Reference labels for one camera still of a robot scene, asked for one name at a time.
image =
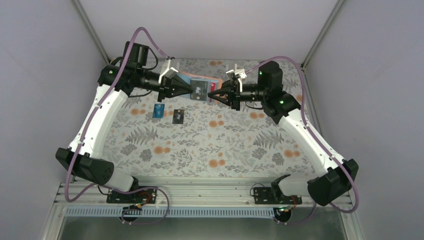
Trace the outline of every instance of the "white wall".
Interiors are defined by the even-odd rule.
[[[110,57],[142,26],[176,58],[302,62],[337,0],[80,0]],[[137,42],[152,47],[140,34]]]
[[[307,67],[324,136],[359,164],[369,240],[424,236],[424,1],[348,0]]]
[[[39,239],[103,63],[71,1],[0,7],[1,239]]]

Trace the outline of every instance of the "robotic arm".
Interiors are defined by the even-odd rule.
[[[132,46],[128,62],[119,81],[114,90],[106,97],[105,95],[120,68],[107,65],[101,71],[96,96],[84,124],[69,147],[59,148],[56,152],[56,159],[66,169],[70,167],[71,160],[76,154],[76,161],[72,168],[73,175],[125,192],[139,188],[138,180],[135,177],[115,169],[112,162],[102,159],[103,146],[113,119],[134,88],[158,92],[158,102],[165,98],[193,92],[190,85],[176,74],[179,64],[175,59],[167,59],[160,73],[144,69],[148,49],[148,46],[137,43]],[[327,149],[330,149],[334,157],[344,158],[329,146],[307,119],[306,123],[303,122],[301,105],[293,96],[283,91],[283,72],[278,63],[270,61],[261,66],[257,84],[243,84],[242,80],[247,77],[246,73],[244,69],[238,69],[236,64],[226,74],[229,80],[222,84],[221,89],[210,92],[208,96],[236,111],[240,110],[241,102],[261,102],[264,112],[294,137],[315,169],[317,176],[314,179],[307,180],[283,175],[271,183],[272,193],[278,201],[288,196],[301,195],[310,196],[319,205],[325,206],[352,187],[344,172],[331,158],[327,157],[328,153],[313,138],[305,124],[314,132],[319,141]],[[104,97],[104,101],[99,105],[99,100]],[[85,137],[81,140],[85,128],[87,128]],[[75,152],[78,145],[81,147],[78,152]],[[352,179],[355,179],[358,172],[356,162],[353,159],[343,160],[343,166]]]

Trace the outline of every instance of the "floral tablecloth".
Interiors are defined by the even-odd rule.
[[[259,63],[178,61],[180,71],[224,81],[227,80],[226,64],[237,63],[239,68],[248,70]],[[279,64],[284,90],[300,102],[302,89],[295,67],[286,61]],[[257,74],[257,71],[250,73],[245,82],[256,82]],[[145,92],[140,89],[132,94]],[[240,111],[235,111],[221,103],[175,97],[162,101],[165,104],[163,118],[152,118],[157,97],[157,93],[152,93],[125,102],[107,135],[103,159],[133,176],[279,177],[286,173],[310,175],[314,172],[293,138],[262,110],[242,105]],[[172,124],[175,109],[184,109],[183,124]]]

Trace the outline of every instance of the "black card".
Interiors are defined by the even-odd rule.
[[[184,121],[184,110],[182,109],[174,109],[173,110],[173,124],[183,124]]]
[[[192,79],[190,81],[193,93],[190,95],[191,100],[206,101],[208,97],[208,82],[203,80]]]

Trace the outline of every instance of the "blue card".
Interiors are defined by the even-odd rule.
[[[161,119],[164,117],[165,104],[156,103],[153,108],[153,118]]]

